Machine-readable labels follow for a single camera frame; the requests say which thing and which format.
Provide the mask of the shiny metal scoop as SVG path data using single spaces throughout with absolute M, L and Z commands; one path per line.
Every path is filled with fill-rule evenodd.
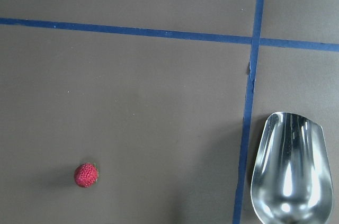
M 334 194 L 322 127 L 302 115 L 272 113 L 258 147 L 250 194 L 261 223 L 328 223 Z

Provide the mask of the red strawberry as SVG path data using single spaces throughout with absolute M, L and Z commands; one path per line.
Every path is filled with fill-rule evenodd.
M 77 186 L 88 188 L 94 185 L 99 178 L 99 171 L 95 164 L 84 163 L 74 171 L 74 181 Z

